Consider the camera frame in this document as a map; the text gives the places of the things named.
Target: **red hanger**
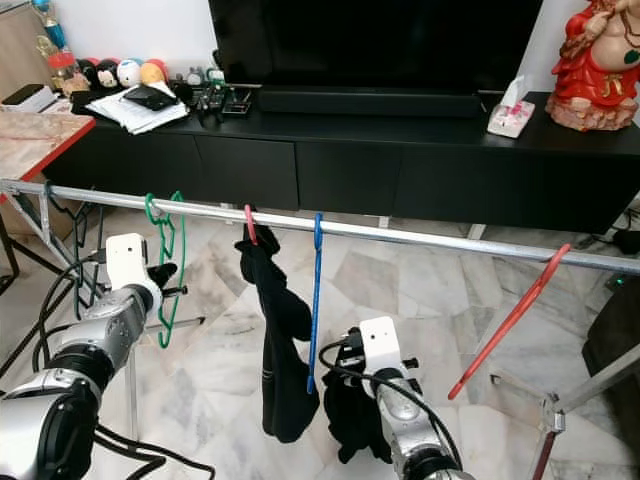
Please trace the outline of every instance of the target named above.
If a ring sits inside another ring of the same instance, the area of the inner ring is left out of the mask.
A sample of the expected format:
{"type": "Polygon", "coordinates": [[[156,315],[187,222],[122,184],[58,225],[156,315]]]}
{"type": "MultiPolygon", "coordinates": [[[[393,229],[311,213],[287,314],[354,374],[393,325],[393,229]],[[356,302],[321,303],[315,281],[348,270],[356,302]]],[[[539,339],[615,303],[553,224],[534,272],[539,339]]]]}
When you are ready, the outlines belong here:
{"type": "Polygon", "coordinates": [[[500,343],[500,341],[504,338],[504,336],[511,330],[511,328],[518,323],[518,320],[522,318],[525,312],[529,309],[529,307],[533,304],[536,298],[542,293],[544,287],[549,283],[551,277],[555,273],[558,265],[560,264],[560,260],[562,257],[571,249],[570,244],[565,244],[556,252],[556,254],[551,258],[547,267],[542,272],[542,275],[533,283],[529,291],[525,294],[524,297],[518,302],[518,304],[511,311],[509,316],[502,322],[502,325],[498,328],[496,333],[493,334],[491,340],[485,345],[482,351],[476,356],[473,360],[467,371],[464,372],[458,383],[456,383],[451,391],[449,392],[449,400],[453,400],[456,398],[462,387],[467,383],[467,381],[473,376],[474,373],[478,370],[482,362],[489,356],[491,351],[500,343]]]}

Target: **drawer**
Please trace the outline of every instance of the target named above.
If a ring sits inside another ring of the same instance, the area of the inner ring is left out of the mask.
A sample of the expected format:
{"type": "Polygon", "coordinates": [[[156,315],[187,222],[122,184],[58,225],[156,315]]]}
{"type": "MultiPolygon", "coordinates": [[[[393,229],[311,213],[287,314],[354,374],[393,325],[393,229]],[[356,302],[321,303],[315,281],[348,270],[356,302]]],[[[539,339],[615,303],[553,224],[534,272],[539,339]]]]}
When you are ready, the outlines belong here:
{"type": "Polygon", "coordinates": [[[294,147],[288,142],[196,137],[209,202],[298,209],[294,147]]]}
{"type": "Polygon", "coordinates": [[[400,154],[384,145],[298,143],[300,207],[390,215],[400,154]]]}
{"type": "Polygon", "coordinates": [[[186,199],[200,194],[202,171],[191,135],[96,128],[45,170],[58,185],[116,193],[153,193],[168,198],[181,190],[186,199]]]}
{"type": "Polygon", "coordinates": [[[637,176],[602,168],[606,163],[504,148],[407,147],[393,215],[603,232],[638,188],[637,176]]]}

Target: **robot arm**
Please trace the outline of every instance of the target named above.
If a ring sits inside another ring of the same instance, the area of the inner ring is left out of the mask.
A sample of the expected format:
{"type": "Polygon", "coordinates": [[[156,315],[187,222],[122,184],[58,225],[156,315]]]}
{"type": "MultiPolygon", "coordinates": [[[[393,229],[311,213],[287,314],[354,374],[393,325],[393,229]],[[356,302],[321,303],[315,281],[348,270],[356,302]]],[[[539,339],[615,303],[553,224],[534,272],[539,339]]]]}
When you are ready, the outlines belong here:
{"type": "MultiPolygon", "coordinates": [[[[420,387],[400,357],[393,320],[389,317],[366,320],[360,323],[359,330],[352,343],[364,356],[364,373],[395,384],[424,403],[420,387]]],[[[387,385],[365,381],[363,387],[378,404],[382,433],[391,447],[400,480],[473,480],[461,471],[423,408],[387,385]]]]}
{"type": "Polygon", "coordinates": [[[147,315],[161,305],[163,283],[176,270],[175,265],[159,268],[154,281],[147,273],[146,243],[140,235],[107,240],[112,291],[65,331],[46,369],[0,401],[0,478],[84,476],[102,394],[126,364],[147,315]]]}

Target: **red statue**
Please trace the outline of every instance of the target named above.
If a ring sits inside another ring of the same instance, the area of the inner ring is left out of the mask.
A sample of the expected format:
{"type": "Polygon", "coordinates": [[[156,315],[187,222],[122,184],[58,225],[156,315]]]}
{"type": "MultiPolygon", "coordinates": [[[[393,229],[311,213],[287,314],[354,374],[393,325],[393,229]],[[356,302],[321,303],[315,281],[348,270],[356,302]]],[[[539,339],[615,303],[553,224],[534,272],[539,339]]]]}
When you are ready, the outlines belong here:
{"type": "Polygon", "coordinates": [[[567,23],[547,112],[580,131],[631,124],[640,81],[640,0],[591,0],[567,23]]]}

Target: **blue hanger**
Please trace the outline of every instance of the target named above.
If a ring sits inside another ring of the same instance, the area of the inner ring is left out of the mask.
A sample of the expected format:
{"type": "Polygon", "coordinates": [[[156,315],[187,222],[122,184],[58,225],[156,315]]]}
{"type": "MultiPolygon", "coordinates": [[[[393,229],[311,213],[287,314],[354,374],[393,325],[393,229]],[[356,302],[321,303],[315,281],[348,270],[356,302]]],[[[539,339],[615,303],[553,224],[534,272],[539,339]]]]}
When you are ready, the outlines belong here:
{"type": "Polygon", "coordinates": [[[316,226],[313,241],[316,247],[316,272],[313,285],[313,310],[311,317],[311,345],[309,346],[309,377],[307,393],[311,395],[315,387],[314,372],[316,367],[316,345],[318,342],[318,304],[320,303],[320,271],[322,270],[322,214],[316,213],[316,226]]]}

